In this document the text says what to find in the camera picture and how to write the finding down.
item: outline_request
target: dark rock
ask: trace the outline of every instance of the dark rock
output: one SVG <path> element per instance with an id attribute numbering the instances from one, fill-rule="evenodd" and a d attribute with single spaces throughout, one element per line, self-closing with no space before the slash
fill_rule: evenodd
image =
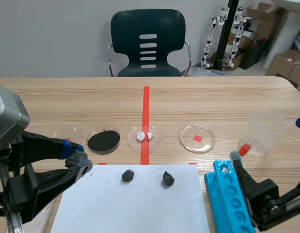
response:
<path id="1" fill-rule="evenodd" d="M 165 173 L 163 175 L 163 180 L 164 180 L 165 184 L 167 184 L 167 185 L 173 185 L 174 184 L 173 176 L 170 175 L 167 171 L 165 171 Z"/>
<path id="2" fill-rule="evenodd" d="M 134 178 L 134 172 L 132 170 L 127 170 L 122 174 L 122 180 L 125 182 L 129 182 Z"/>
<path id="3" fill-rule="evenodd" d="M 75 150 L 65 161 L 65 167 L 72 167 L 83 159 L 88 159 L 86 153 L 82 151 Z"/>

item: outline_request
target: red cap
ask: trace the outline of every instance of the red cap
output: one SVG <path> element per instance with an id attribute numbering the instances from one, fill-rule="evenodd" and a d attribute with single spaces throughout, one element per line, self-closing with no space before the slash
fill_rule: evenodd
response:
<path id="1" fill-rule="evenodd" d="M 248 151 L 251 149 L 250 144 L 245 143 L 243 144 L 243 146 L 239 149 L 238 153 L 240 154 L 240 156 L 245 156 Z"/>

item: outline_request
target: red square piece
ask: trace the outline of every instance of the red square piece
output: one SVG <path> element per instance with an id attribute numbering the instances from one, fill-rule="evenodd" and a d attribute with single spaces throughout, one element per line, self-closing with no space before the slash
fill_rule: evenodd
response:
<path id="1" fill-rule="evenodd" d="M 202 137 L 198 136 L 198 135 L 195 135 L 195 137 L 193 138 L 194 141 L 196 142 L 201 142 L 202 141 Z"/>

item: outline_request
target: chair leg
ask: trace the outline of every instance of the chair leg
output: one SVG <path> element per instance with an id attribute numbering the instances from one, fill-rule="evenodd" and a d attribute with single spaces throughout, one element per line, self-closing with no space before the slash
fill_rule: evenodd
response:
<path id="1" fill-rule="evenodd" d="M 186 71 L 185 74 L 184 74 L 184 76 L 186 76 L 187 73 L 188 73 L 188 71 L 189 71 L 189 68 L 190 68 L 190 66 L 191 66 L 191 64 L 192 64 L 192 56 L 191 56 L 191 54 L 190 54 L 189 42 L 184 42 L 184 43 L 187 44 L 187 46 L 188 46 L 188 51 L 189 51 L 189 67 L 188 67 L 187 71 Z"/>
<path id="2" fill-rule="evenodd" d="M 108 47 L 108 55 L 109 55 L 109 70 L 110 70 L 111 77 L 113 77 L 113 72 L 112 72 L 112 68 L 111 68 L 111 54 L 110 54 L 111 47 L 113 47 L 113 45 L 109 45 L 109 47 Z"/>

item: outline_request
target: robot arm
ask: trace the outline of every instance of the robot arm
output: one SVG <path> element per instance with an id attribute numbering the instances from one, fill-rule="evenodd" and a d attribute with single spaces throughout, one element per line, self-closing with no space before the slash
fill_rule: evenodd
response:
<path id="1" fill-rule="evenodd" d="M 209 68 L 210 64 L 208 63 L 208 55 L 209 53 L 211 53 L 211 48 L 212 48 L 212 39 L 213 39 L 213 33 L 214 30 L 216 28 L 217 25 L 223 25 L 225 23 L 225 20 L 227 18 L 228 15 L 228 11 L 229 8 L 226 7 L 222 7 L 222 9 L 220 10 L 220 16 L 219 17 L 213 17 L 212 21 L 210 23 L 210 28 L 209 28 L 209 32 L 207 35 L 207 39 L 204 42 L 204 52 L 203 52 L 203 60 L 201 62 L 201 65 L 205 68 Z"/>
<path id="2" fill-rule="evenodd" d="M 231 158 L 253 226 L 267 231 L 300 214 L 300 183 L 283 196 L 278 186 L 267 179 L 257 183 L 243 168 L 241 158 Z"/>
<path id="3" fill-rule="evenodd" d="M 93 167 L 82 145 L 26 132 L 29 121 L 20 97 L 0 86 L 0 216 L 6 217 L 10 233 L 23 233 L 23 223 Z M 68 169 L 35 172 L 31 163 L 45 159 L 65 160 Z"/>
<path id="4" fill-rule="evenodd" d="M 242 8 L 239 7 L 236 11 L 235 14 L 235 19 L 234 19 L 234 24 L 236 24 L 237 26 L 237 33 L 235 35 L 235 38 L 233 40 L 233 44 L 232 44 L 232 51 L 230 54 L 230 57 L 226 60 L 225 64 L 228 67 L 233 67 L 233 59 L 235 58 L 237 51 L 238 51 L 238 46 L 240 44 L 240 40 L 241 40 L 241 36 L 242 36 L 242 32 L 243 29 L 245 28 L 247 23 L 247 18 L 242 16 Z"/>

